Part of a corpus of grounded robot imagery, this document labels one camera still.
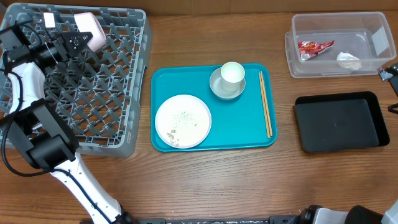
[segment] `blue tray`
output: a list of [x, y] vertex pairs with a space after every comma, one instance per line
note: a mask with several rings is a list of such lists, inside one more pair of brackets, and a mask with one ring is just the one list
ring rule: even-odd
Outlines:
[[[210, 76], [221, 65], [161, 68], [152, 77], [150, 99], [150, 138], [162, 152], [185, 152], [264, 147], [277, 138], [274, 100], [268, 70], [259, 63], [242, 64], [246, 72], [243, 93], [231, 101], [217, 98], [210, 89]], [[262, 109], [259, 72], [262, 71], [267, 93], [272, 137], [267, 138]], [[155, 116], [161, 104], [172, 96], [188, 94], [206, 103], [211, 113], [211, 129], [207, 138], [190, 149], [176, 149], [164, 143], [155, 129]]]

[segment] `red snack wrapper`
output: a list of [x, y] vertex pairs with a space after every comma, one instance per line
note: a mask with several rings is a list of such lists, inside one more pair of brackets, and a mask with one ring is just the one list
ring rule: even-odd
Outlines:
[[318, 54], [328, 50], [333, 44], [334, 40], [324, 44], [318, 44], [314, 41], [300, 41], [298, 43], [298, 50], [300, 51], [300, 57], [302, 60], [311, 59]]

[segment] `chopsticks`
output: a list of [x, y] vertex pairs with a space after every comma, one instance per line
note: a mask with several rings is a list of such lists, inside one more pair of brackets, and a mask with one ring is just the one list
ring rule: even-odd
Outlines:
[[260, 79], [260, 88], [261, 88], [262, 107], [264, 109], [264, 117], [266, 118], [267, 137], [270, 138], [272, 137], [272, 126], [271, 126], [271, 119], [269, 118], [267, 93], [264, 86], [264, 77], [262, 76], [262, 71], [259, 72], [259, 79]]

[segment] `clear plastic bin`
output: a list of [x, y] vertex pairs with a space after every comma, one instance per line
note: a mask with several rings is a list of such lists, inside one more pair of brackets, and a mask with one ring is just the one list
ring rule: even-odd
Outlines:
[[[298, 42], [325, 43], [333, 47], [310, 60], [300, 58]], [[294, 78], [374, 75], [380, 67], [397, 56], [394, 39], [386, 17], [381, 12], [344, 12], [299, 14], [285, 35], [286, 58]], [[353, 70], [339, 65], [337, 55], [349, 53], [359, 60], [361, 68]]]

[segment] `wooden table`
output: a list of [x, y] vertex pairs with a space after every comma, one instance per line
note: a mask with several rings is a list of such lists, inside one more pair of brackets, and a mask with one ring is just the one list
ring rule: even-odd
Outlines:
[[[385, 12], [398, 43], [398, 11]], [[154, 43], [142, 88], [136, 151], [128, 158], [85, 156], [104, 189], [137, 218], [261, 218], [299, 214], [317, 203], [385, 212], [398, 199], [398, 103], [375, 76], [294, 79], [284, 35], [293, 14], [150, 17]], [[258, 62], [271, 74], [279, 136], [271, 147], [164, 154], [150, 142], [150, 79], [162, 67]], [[299, 96], [373, 91], [391, 137], [381, 148], [308, 155], [300, 149], [293, 104]], [[14, 167], [32, 171], [14, 150]], [[0, 163], [1, 223], [78, 223], [89, 219], [50, 175], [23, 178]]]

